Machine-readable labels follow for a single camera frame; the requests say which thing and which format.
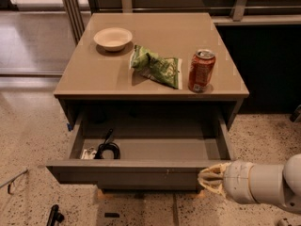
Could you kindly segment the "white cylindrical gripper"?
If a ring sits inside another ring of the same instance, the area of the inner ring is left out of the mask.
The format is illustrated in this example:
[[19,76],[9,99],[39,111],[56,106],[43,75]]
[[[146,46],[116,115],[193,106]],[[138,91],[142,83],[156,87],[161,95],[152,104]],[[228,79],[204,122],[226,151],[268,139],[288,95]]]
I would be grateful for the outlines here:
[[204,188],[215,194],[224,196],[226,191],[227,197],[237,203],[256,203],[249,183],[250,171],[253,166],[253,163],[240,160],[231,164],[216,164],[201,170],[198,174],[198,180]]

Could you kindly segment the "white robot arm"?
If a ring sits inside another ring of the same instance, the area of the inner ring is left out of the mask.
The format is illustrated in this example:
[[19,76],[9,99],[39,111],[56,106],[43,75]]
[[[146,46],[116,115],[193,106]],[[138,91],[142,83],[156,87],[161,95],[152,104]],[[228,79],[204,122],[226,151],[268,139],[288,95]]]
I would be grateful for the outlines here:
[[285,164],[267,165],[236,160],[216,164],[198,174],[207,190],[239,204],[271,204],[301,213],[301,154]]

